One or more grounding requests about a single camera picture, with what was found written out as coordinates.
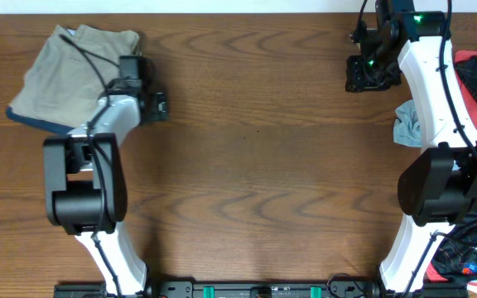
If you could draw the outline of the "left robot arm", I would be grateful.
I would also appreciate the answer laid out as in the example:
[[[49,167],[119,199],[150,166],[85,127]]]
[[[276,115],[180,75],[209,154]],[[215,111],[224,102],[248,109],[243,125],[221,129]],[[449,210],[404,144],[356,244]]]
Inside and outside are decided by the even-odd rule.
[[[152,88],[148,58],[123,55],[117,67],[90,118],[43,143],[47,218],[88,250],[104,277],[101,284],[57,285],[55,297],[158,295],[123,222],[128,191],[119,148],[135,128],[166,120],[166,95]]]

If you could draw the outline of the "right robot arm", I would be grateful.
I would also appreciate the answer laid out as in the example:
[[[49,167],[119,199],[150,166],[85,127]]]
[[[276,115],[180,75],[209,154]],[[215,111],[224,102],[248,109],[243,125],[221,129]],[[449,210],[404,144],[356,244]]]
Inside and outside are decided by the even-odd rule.
[[[451,12],[419,12],[413,2],[378,0],[376,27],[358,20],[351,36],[359,54],[347,59],[345,88],[383,91],[407,82],[422,133],[420,156],[400,175],[402,222],[374,281],[359,297],[465,297],[463,281],[427,283],[441,242],[477,209],[477,130],[458,85]]]

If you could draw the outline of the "khaki beige shorts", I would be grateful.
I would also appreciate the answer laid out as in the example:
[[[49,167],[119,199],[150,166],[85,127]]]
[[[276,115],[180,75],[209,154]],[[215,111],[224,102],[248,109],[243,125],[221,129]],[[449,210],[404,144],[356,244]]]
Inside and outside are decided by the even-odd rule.
[[[93,54],[91,62],[108,83],[118,77],[118,58],[136,52],[139,35],[81,25],[75,30],[56,26],[48,37],[8,107],[20,116],[74,129],[90,118],[104,89],[89,62],[62,36]]]

